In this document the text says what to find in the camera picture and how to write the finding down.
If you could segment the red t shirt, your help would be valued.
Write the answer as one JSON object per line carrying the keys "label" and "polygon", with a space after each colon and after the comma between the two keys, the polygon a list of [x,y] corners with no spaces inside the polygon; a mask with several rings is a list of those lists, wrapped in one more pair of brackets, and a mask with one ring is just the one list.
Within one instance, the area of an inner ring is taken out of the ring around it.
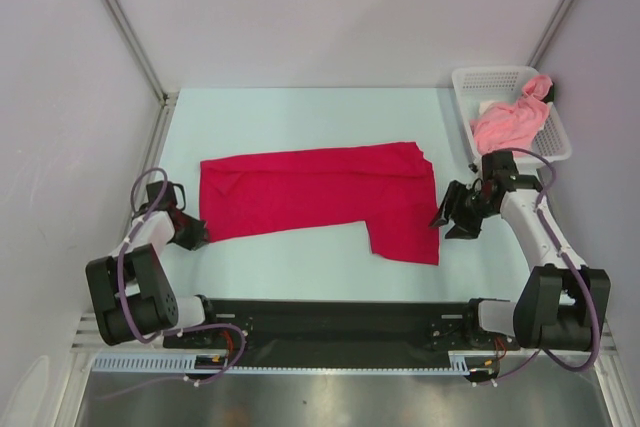
{"label": "red t shirt", "polygon": [[199,214],[212,241],[365,224],[370,250],[436,265],[432,164],[414,142],[247,154],[200,164]]}

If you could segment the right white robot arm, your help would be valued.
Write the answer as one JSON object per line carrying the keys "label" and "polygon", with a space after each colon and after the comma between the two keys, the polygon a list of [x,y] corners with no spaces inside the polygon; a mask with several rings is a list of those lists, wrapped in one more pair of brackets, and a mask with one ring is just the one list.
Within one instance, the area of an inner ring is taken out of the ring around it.
{"label": "right white robot arm", "polygon": [[519,170],[517,149],[483,155],[476,182],[449,184],[432,228],[446,227],[448,240],[475,240],[485,220],[504,220],[530,268],[515,302],[475,299],[475,314],[461,323],[463,340],[484,348],[497,334],[523,348],[582,351],[600,348],[611,282],[574,251],[547,202],[548,188],[534,174]]}

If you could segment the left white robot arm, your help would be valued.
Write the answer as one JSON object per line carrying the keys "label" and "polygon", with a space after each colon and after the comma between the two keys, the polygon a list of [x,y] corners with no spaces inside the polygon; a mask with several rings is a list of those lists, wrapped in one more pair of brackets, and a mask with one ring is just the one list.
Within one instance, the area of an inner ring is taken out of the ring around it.
{"label": "left white robot arm", "polygon": [[210,346],[220,337],[220,321],[205,312],[201,296],[176,296],[161,264],[171,244],[186,251],[206,246],[206,223],[185,212],[180,184],[153,182],[146,194],[148,201],[135,212],[125,239],[85,267],[99,334],[114,346],[150,342],[165,332],[186,329],[197,345]]}

